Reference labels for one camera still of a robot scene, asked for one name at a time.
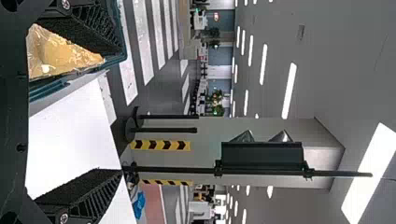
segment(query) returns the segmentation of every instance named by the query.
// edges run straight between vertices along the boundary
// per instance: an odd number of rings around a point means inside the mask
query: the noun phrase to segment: black and yellow hazard stripe
[[[134,140],[130,146],[136,150],[191,151],[191,144],[187,141]]]
[[[167,185],[167,186],[190,186],[193,182],[190,180],[162,180],[162,179],[142,179],[142,184],[147,185]]]

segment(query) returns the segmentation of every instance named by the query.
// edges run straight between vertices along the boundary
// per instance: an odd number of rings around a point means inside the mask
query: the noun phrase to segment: gray pillar
[[[343,146],[316,119],[151,119],[150,127],[197,127],[198,133],[137,133],[135,140],[164,139],[191,141],[191,152],[161,152],[132,150],[140,166],[205,167],[214,166],[221,158],[221,142],[228,142],[245,130],[251,130],[258,142],[268,141],[287,130],[296,142],[303,142],[304,156],[316,170],[336,170],[343,156]],[[306,181],[299,176],[213,175],[140,173],[142,179],[185,179],[195,184],[275,186],[279,188],[328,189],[332,179],[315,177]]]

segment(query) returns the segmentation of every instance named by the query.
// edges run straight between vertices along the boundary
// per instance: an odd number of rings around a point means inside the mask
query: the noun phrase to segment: ceiling
[[[244,116],[248,90],[248,117],[257,113],[261,118],[280,118],[290,63],[296,63],[289,119],[319,119],[346,148],[339,169],[357,170],[377,124],[396,131],[395,12],[396,2],[390,0],[259,0],[257,5],[248,0],[247,6],[239,0],[235,31],[237,26],[241,33],[246,30],[246,43],[243,56],[241,46],[233,51],[238,64],[235,116]],[[304,38],[298,41],[301,24]],[[250,35],[254,46],[248,66]],[[263,43],[268,52],[261,86]],[[394,158],[384,176],[396,177]],[[247,223],[347,224],[341,204],[350,184],[351,180],[337,179],[329,193],[275,189],[278,196],[271,201],[253,197],[248,210],[259,213],[252,222],[247,215]],[[360,224],[394,222],[395,187],[394,182],[380,182]],[[260,212],[264,208],[265,217]]]

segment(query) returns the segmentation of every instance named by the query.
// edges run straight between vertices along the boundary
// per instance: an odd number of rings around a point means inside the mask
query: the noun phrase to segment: light fixture
[[[268,188],[267,188],[267,195],[268,195],[268,198],[269,198],[269,199],[272,198],[273,192],[274,192],[274,186],[268,186]]]
[[[245,30],[242,31],[242,47],[241,47],[241,55],[245,54]]]
[[[248,114],[248,90],[245,90],[244,116]]]
[[[235,201],[235,208],[233,210],[233,215],[238,216],[238,201]]]
[[[250,194],[250,185],[247,185],[247,196]]]
[[[242,215],[242,224],[247,223],[247,209],[244,209],[244,214]]]
[[[264,84],[265,65],[267,62],[267,50],[268,50],[268,46],[264,44],[264,46],[262,47],[262,68],[260,70],[260,85]]]
[[[233,74],[233,83],[238,82],[238,64],[235,65],[235,73]]]
[[[250,36],[250,41],[248,45],[248,60],[247,65],[251,66],[251,57],[253,56],[253,35]]]
[[[233,118],[235,118],[235,101],[233,101]]]
[[[355,178],[341,206],[350,224],[359,223],[368,203],[396,151],[396,132],[379,123],[364,154],[359,172],[373,173],[373,178]]]
[[[234,69],[235,69],[235,57],[233,57],[233,66],[232,66],[232,70],[234,70]]]
[[[241,27],[238,26],[236,29],[236,47],[239,49],[239,35],[241,34]]]
[[[291,95],[293,93],[294,80],[296,78],[297,65],[290,64],[288,84],[286,86],[285,101],[283,102],[282,119],[287,119],[289,115]]]

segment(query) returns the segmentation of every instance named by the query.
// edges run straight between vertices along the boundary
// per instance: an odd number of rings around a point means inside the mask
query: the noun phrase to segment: black metal pole
[[[198,115],[139,115],[140,119],[198,119]]]
[[[123,166],[124,171],[135,171],[143,173],[175,173],[175,174],[203,174],[212,175],[215,168],[191,168],[191,167],[156,167],[156,166]],[[291,176],[323,176],[323,177],[372,177],[370,173],[360,173],[354,171],[278,171],[259,169],[230,169],[223,168],[220,171],[223,175],[291,175]]]
[[[197,128],[132,128],[132,133],[198,133]]]

